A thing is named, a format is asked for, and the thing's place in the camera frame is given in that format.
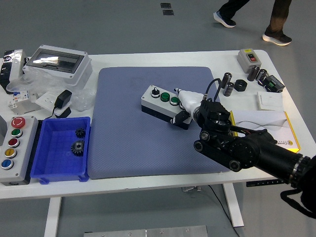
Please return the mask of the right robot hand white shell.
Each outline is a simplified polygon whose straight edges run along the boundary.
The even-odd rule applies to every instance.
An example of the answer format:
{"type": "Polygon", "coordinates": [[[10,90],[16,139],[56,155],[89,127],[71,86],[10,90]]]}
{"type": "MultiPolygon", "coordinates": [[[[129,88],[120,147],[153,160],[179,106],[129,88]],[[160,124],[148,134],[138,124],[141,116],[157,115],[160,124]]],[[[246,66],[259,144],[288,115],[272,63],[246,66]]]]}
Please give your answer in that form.
{"type": "Polygon", "coordinates": [[[178,98],[184,109],[171,119],[171,124],[179,125],[189,117],[197,122],[197,114],[204,95],[197,92],[182,90],[180,88],[175,88],[174,91],[178,93],[178,98]]]}

